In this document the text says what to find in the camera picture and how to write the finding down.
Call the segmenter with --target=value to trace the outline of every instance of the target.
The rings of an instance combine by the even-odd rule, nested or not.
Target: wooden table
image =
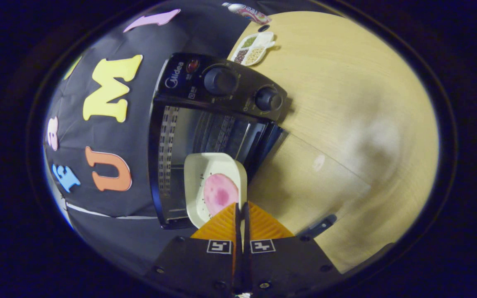
[[[331,14],[270,15],[276,45],[252,68],[292,100],[290,135],[248,199],[298,232],[330,213],[316,242],[346,272],[394,242],[426,202],[439,143],[430,99],[386,43]],[[231,51],[260,25],[251,23]]]

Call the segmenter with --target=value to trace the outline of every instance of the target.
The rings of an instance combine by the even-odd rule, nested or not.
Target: seeds
[[[264,50],[265,49],[263,48],[253,49],[251,53],[248,55],[248,57],[246,58],[246,64],[252,64],[253,62],[255,62],[259,58],[259,56],[261,56]]]
[[[241,50],[237,53],[237,56],[235,57],[235,62],[240,63],[242,60],[244,60],[244,56],[246,56],[246,53],[248,50]]]
[[[246,42],[244,42],[244,45],[242,46],[242,48],[247,48],[247,47],[253,45],[253,42],[255,41],[255,38],[257,38],[257,37],[254,36],[254,37],[248,38],[248,40],[246,40]]]

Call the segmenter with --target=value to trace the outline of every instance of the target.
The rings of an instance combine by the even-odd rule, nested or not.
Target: food container
[[[265,56],[266,50],[273,47],[273,32],[260,32],[246,36],[238,44],[237,49],[231,56],[231,61],[250,66],[259,63]]]
[[[185,204],[191,222],[200,228],[211,219],[203,200],[205,179],[212,174],[224,174],[238,189],[238,206],[246,202],[248,176],[244,166],[225,153],[195,153],[187,155],[183,168]]]

